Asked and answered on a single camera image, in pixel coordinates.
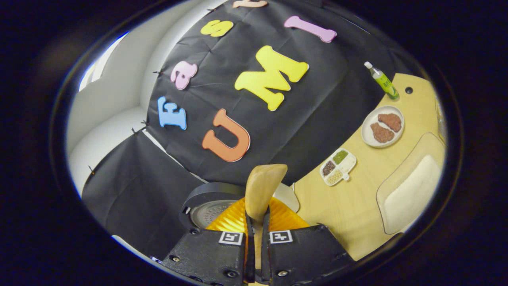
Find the brown meat slice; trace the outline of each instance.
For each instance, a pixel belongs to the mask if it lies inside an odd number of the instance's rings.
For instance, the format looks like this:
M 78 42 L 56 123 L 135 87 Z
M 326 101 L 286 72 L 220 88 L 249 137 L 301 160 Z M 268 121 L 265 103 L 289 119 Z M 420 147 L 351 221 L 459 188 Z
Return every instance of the brown meat slice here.
M 400 120 L 400 117 L 398 117 L 396 114 L 390 113 L 390 114 L 379 114 L 377 116 L 377 119 L 380 122 L 383 122 L 384 124 L 388 125 L 390 129 L 392 129 L 395 132 L 399 132 L 400 128 L 402 128 L 402 121 Z
M 390 129 L 381 127 L 381 125 L 377 122 L 371 124 L 370 128 L 372 128 L 372 132 L 374 132 L 374 138 L 376 138 L 376 140 L 380 143 L 386 143 L 392 140 L 395 136 L 395 133 L 393 133 Z

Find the orange pleated filter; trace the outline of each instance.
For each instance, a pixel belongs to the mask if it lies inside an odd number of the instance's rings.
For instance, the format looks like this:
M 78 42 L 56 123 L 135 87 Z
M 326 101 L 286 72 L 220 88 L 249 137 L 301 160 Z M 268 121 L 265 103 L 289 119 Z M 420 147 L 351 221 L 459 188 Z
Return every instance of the orange pleated filter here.
M 270 223 L 268 231 L 295 230 L 310 226 L 283 202 L 272 197 L 270 199 Z M 221 232 L 238 232 L 247 234 L 245 222 L 245 198 L 230 205 L 209 226 L 207 230 Z

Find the white divided tray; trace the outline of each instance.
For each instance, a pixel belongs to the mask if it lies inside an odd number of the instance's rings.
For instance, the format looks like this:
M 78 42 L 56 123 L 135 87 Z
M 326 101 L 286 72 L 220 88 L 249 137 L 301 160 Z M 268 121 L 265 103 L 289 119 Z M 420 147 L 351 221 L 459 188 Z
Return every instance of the white divided tray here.
M 347 152 L 347 155 L 341 162 L 339 162 L 339 164 L 337 164 L 333 160 L 333 157 L 337 155 L 337 153 L 339 153 L 340 151 Z M 328 164 L 328 162 L 332 162 L 334 168 L 329 174 L 325 176 L 323 175 L 323 169 Z M 328 159 L 326 159 L 323 165 L 321 165 L 319 173 L 321 175 L 321 178 L 323 178 L 323 180 L 325 181 L 325 184 L 327 184 L 328 186 L 333 186 L 338 182 L 340 182 L 340 180 L 342 179 L 349 181 L 350 179 L 349 172 L 355 165 L 356 165 L 356 157 L 353 154 L 351 154 L 351 152 L 349 152 L 348 150 L 344 148 L 339 148 L 330 157 L 328 157 Z

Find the green spray bottle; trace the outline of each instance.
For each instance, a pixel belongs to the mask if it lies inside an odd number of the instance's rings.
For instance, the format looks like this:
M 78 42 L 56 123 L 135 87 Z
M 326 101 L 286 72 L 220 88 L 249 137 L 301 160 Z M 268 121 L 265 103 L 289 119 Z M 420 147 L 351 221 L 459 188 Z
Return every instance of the green spray bottle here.
M 379 85 L 381 85 L 383 90 L 386 92 L 386 94 L 388 94 L 388 96 L 391 99 L 399 98 L 399 93 L 393 86 L 392 82 L 386 77 L 386 75 L 382 71 L 373 67 L 372 64 L 369 62 L 365 62 L 363 65 L 370 70 L 370 74 L 372 75 L 374 80 L 377 83 L 379 83 Z

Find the bottle label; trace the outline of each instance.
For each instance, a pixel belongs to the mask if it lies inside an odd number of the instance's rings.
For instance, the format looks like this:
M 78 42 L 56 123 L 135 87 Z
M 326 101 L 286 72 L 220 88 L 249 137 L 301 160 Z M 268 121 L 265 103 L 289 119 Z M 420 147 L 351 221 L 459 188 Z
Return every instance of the bottle label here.
M 392 82 L 386 77 L 385 74 L 383 74 L 380 78 L 376 78 L 375 80 L 377 83 L 379 83 L 379 85 L 381 85 L 383 90 L 391 99 L 397 99 L 399 97 L 399 93 L 395 87 L 393 87 Z

